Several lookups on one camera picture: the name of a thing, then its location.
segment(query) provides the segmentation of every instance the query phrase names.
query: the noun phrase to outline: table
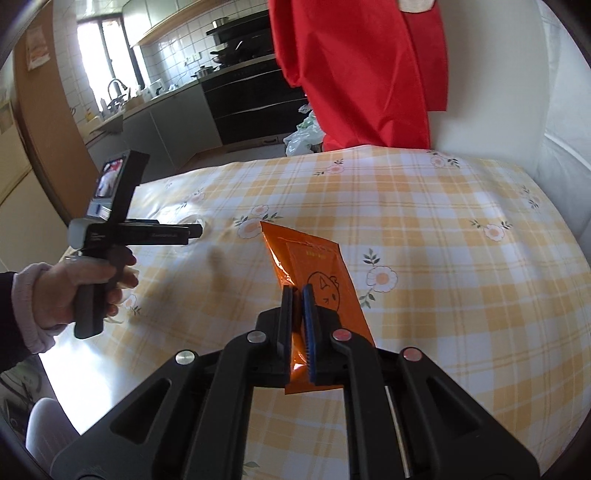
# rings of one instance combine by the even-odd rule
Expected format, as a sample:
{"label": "table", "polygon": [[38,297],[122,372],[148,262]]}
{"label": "table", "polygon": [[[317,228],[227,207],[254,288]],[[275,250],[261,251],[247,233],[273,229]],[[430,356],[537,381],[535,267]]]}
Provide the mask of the table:
{"label": "table", "polygon": [[[588,412],[591,271],[517,166],[356,147],[145,184],[130,216],[200,220],[204,234],[134,248],[140,282],[121,324],[84,341],[68,328],[41,356],[80,432],[177,351],[218,350],[280,304],[262,219],[338,242],[376,344],[421,348],[542,471]],[[245,462],[253,478],[345,478],[341,392],[256,389]]]}

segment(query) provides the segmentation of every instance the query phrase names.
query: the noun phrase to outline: black sleeve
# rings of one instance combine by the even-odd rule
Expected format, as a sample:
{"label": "black sleeve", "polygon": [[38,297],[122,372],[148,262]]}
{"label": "black sleeve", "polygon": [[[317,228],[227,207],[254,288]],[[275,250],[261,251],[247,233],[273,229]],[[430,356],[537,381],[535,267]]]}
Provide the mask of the black sleeve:
{"label": "black sleeve", "polygon": [[0,273],[0,372],[31,355],[25,346],[12,311],[13,272]]}

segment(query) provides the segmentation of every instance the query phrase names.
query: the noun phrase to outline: device screen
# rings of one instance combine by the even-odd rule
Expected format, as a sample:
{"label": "device screen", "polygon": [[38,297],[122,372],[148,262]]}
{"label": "device screen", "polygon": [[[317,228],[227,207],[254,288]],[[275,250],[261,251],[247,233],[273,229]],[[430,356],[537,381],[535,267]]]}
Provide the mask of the device screen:
{"label": "device screen", "polygon": [[109,198],[115,194],[117,179],[123,167],[123,158],[111,160],[103,166],[102,175],[98,181],[95,198]]}

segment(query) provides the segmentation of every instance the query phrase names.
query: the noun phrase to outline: white tile wall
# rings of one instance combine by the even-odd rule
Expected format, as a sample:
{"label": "white tile wall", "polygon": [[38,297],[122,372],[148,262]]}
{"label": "white tile wall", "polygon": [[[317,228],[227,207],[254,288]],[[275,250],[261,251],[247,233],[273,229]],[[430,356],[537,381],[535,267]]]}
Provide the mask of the white tile wall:
{"label": "white tile wall", "polygon": [[[213,28],[213,20],[220,17],[235,20],[267,9],[267,0],[233,0],[189,20],[151,45],[141,47],[150,76],[146,83],[162,79],[168,88],[172,84],[181,86],[193,81],[190,76],[200,67],[217,66],[209,54],[215,50],[215,42],[205,34]],[[200,53],[201,58],[185,65],[186,58],[195,53]]]}
{"label": "white tile wall", "polygon": [[98,115],[99,108],[82,63],[77,28],[74,0],[56,1],[53,6],[53,35],[57,67],[68,105],[76,109],[74,121],[82,124],[87,109]]}

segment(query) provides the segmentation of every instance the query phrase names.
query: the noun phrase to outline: silver screw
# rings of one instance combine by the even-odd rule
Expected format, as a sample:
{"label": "silver screw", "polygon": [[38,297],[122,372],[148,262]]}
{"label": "silver screw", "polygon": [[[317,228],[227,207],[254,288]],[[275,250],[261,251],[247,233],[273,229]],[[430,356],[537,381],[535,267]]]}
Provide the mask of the silver screw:
{"label": "silver screw", "polygon": [[353,335],[345,328],[339,328],[333,332],[333,338],[338,342],[348,342]]}
{"label": "silver screw", "polygon": [[192,364],[195,360],[195,354],[191,350],[183,350],[182,352],[177,353],[177,356],[174,357],[179,365],[188,365]]}
{"label": "silver screw", "polygon": [[265,335],[265,332],[262,332],[260,330],[253,330],[246,336],[246,339],[250,343],[263,343],[267,339],[267,336]]}
{"label": "silver screw", "polygon": [[423,358],[423,352],[418,348],[411,347],[407,348],[402,356],[409,362],[418,362],[421,358]]}

